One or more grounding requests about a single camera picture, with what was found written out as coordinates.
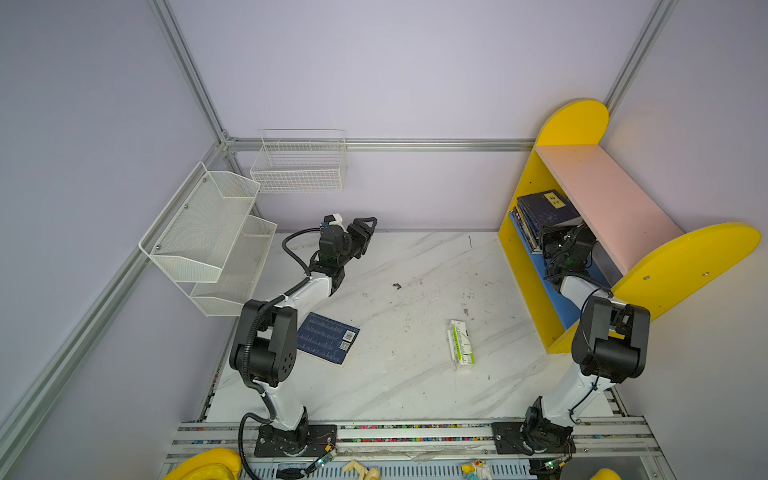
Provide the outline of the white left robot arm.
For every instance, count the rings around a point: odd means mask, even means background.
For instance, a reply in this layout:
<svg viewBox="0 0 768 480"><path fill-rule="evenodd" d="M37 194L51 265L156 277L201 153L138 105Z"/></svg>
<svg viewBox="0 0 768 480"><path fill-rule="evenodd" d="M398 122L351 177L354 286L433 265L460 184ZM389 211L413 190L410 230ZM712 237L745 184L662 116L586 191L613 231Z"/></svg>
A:
<svg viewBox="0 0 768 480"><path fill-rule="evenodd" d="M268 415L257 415L256 421L284 432L299 430L305 421L305 407L288 381L297 361L299 323L336 293L346 265L367 252L377 224L377 218L363 217L344 225L340 215L331 214L282 240L303 277L272 300L244 304L229 353L230 368L266 406Z"/></svg>

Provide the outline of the blue file near left arm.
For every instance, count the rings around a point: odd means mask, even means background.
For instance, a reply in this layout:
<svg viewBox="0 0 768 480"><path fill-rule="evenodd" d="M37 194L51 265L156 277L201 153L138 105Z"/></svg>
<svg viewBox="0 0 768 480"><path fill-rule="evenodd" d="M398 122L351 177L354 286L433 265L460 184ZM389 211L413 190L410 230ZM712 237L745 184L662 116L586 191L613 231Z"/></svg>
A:
<svg viewBox="0 0 768 480"><path fill-rule="evenodd" d="M297 348L311 356L341 366L359 333L359 328L312 312L298 328Z"/></svg>

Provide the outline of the blue file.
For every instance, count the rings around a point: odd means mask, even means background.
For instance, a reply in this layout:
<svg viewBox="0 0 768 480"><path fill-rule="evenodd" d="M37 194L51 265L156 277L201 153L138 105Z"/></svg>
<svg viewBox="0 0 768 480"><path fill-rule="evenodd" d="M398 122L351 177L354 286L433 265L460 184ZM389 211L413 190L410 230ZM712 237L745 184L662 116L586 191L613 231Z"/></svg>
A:
<svg viewBox="0 0 768 480"><path fill-rule="evenodd" d="M523 228L526 232L526 235L528 236L534 248L540 250L542 245L541 231L539 222L534 218L532 210L521 203L516 205L516 209L521 217L521 220L523 221Z"/></svg>

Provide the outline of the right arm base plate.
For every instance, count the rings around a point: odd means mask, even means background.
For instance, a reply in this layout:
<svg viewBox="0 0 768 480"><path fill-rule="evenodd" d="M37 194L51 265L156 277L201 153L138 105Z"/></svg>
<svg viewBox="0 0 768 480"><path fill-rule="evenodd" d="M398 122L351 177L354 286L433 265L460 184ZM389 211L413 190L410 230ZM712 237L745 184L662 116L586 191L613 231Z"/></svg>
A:
<svg viewBox="0 0 768 480"><path fill-rule="evenodd" d="M537 426L524 422L494 422L491 429L498 454L571 454L575 449L573 428L547 420Z"/></svg>

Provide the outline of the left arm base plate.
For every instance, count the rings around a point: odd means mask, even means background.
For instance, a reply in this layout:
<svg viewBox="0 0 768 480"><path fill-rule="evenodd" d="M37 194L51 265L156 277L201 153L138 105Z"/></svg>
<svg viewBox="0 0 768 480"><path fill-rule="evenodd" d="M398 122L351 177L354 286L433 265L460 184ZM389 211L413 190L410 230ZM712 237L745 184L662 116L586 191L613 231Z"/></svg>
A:
<svg viewBox="0 0 768 480"><path fill-rule="evenodd" d="M337 432L337 426L332 424L300 425L291 431L263 425L252 453L257 458L315 458L335 444Z"/></svg>

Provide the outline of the dark blue file underneath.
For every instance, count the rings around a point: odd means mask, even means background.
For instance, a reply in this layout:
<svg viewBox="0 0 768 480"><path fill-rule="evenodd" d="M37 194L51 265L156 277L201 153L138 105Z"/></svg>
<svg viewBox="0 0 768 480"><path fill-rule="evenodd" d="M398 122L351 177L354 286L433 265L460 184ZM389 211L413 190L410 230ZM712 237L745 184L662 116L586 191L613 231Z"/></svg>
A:
<svg viewBox="0 0 768 480"><path fill-rule="evenodd" d="M520 196L517 208L534 236L539 236L543 227L570 227L582 222L570 200L556 190Z"/></svg>

